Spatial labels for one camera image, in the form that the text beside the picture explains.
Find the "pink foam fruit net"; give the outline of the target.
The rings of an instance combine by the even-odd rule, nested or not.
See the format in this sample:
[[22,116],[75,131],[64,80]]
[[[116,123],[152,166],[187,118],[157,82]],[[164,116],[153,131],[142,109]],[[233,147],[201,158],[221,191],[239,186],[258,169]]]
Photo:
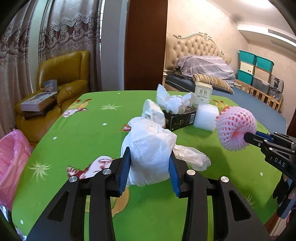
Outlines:
[[257,121],[247,109],[239,106],[227,106],[216,118],[216,131],[221,145],[229,151],[238,151],[246,148],[246,133],[255,134]]

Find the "white plastic bag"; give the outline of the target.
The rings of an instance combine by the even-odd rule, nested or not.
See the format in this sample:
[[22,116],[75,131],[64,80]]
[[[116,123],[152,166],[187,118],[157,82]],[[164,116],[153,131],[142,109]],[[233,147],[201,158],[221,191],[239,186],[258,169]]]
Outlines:
[[195,171],[205,171],[211,161],[203,152],[177,145],[177,135],[144,117],[132,118],[130,131],[121,145],[121,154],[129,147],[131,166],[126,186],[139,187],[166,181],[171,153]]

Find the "small white foam block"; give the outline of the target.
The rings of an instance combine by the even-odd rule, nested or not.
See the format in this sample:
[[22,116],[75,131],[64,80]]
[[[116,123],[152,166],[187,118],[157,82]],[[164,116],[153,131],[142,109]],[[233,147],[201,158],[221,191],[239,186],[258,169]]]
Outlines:
[[216,128],[216,117],[219,109],[212,104],[200,104],[196,110],[193,126],[213,132]]

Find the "checkered bag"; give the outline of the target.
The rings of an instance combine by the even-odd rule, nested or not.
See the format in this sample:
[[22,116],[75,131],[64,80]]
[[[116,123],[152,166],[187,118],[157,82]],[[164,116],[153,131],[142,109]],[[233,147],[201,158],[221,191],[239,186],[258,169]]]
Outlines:
[[271,75],[270,88],[275,89],[277,92],[283,93],[284,81],[274,75]]

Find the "teal storage bins stack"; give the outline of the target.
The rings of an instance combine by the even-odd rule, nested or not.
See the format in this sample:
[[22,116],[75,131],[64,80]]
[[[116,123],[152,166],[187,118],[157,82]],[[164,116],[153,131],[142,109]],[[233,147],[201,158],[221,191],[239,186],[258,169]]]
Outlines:
[[269,83],[274,62],[251,52],[239,50],[239,68],[237,79],[252,85],[254,78]]

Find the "crumpled white foam sheet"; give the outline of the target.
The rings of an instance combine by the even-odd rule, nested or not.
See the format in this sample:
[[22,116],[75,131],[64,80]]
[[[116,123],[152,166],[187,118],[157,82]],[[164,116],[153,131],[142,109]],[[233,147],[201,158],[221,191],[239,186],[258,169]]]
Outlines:
[[188,106],[191,106],[195,100],[196,95],[192,92],[181,95],[170,95],[163,85],[158,85],[157,88],[157,104],[167,113],[183,114]]

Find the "green cartoon tablecloth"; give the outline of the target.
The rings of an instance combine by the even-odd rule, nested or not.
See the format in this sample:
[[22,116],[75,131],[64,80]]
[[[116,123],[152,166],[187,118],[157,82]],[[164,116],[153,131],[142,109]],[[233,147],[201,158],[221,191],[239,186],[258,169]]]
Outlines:
[[258,147],[228,151],[217,132],[186,126],[174,133],[140,120],[144,102],[154,91],[87,93],[76,107],[52,125],[33,150],[12,207],[15,226],[27,235],[48,203],[68,180],[67,168],[95,171],[98,157],[119,158],[130,147],[130,199],[114,217],[117,240],[180,240],[186,199],[171,186],[168,164],[175,145],[192,147],[209,157],[208,178],[226,176],[262,222],[277,209],[272,193],[280,172],[264,160]]

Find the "grey striped duvet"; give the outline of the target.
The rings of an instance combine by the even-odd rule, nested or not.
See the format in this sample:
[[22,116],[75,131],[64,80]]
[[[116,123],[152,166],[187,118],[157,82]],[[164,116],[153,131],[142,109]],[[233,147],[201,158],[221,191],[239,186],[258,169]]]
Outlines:
[[188,55],[178,59],[174,70],[185,78],[193,78],[194,74],[216,77],[234,86],[235,74],[231,67],[218,56]]

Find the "crumpled white tissue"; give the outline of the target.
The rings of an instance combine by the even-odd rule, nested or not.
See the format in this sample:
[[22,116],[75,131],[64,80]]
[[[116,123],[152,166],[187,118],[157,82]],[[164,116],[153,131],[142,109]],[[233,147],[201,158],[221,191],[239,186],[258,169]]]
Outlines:
[[159,105],[150,99],[146,99],[142,108],[142,117],[158,123],[163,128],[166,125],[165,114]]

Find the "beige tufted headboard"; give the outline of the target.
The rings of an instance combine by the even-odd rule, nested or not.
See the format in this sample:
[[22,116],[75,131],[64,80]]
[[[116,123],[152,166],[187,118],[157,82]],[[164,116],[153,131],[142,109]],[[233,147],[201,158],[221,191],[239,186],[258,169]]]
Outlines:
[[218,56],[227,64],[232,61],[228,54],[220,51],[207,33],[198,32],[187,36],[166,34],[165,71],[172,71],[176,61],[188,55]]

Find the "small blue picture box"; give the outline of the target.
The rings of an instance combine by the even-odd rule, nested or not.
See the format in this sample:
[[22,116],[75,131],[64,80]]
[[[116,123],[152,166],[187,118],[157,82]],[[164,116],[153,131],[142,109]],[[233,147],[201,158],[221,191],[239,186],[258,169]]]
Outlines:
[[58,92],[58,84],[56,79],[51,79],[44,82],[43,90],[45,92]]

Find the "brown wooden door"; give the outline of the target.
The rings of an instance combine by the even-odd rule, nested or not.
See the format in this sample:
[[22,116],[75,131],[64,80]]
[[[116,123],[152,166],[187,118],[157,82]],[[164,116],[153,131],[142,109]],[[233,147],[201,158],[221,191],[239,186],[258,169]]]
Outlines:
[[131,0],[125,30],[125,90],[155,90],[163,81],[167,0]]

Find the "left lace curtain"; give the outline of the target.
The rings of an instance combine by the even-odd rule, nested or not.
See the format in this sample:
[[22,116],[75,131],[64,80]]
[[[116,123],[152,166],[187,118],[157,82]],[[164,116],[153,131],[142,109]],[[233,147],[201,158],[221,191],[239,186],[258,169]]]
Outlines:
[[28,1],[1,36],[1,137],[16,126],[15,105],[32,93],[29,36],[37,1]]

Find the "lace curtain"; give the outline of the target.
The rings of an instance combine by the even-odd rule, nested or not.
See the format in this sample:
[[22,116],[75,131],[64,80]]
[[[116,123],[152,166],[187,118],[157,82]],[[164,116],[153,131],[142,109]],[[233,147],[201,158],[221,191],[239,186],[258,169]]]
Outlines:
[[101,91],[100,20],[102,1],[47,1],[39,34],[38,60],[89,51],[89,88]]
[[16,126],[15,105],[32,93],[29,36],[37,1],[28,1],[1,36],[1,137]]

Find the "right lace curtain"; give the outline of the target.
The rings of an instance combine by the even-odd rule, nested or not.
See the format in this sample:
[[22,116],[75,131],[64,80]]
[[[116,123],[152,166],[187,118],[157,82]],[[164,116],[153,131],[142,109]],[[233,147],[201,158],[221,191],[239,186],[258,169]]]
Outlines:
[[101,91],[100,20],[102,1],[47,1],[39,34],[38,60],[89,51],[89,88]]

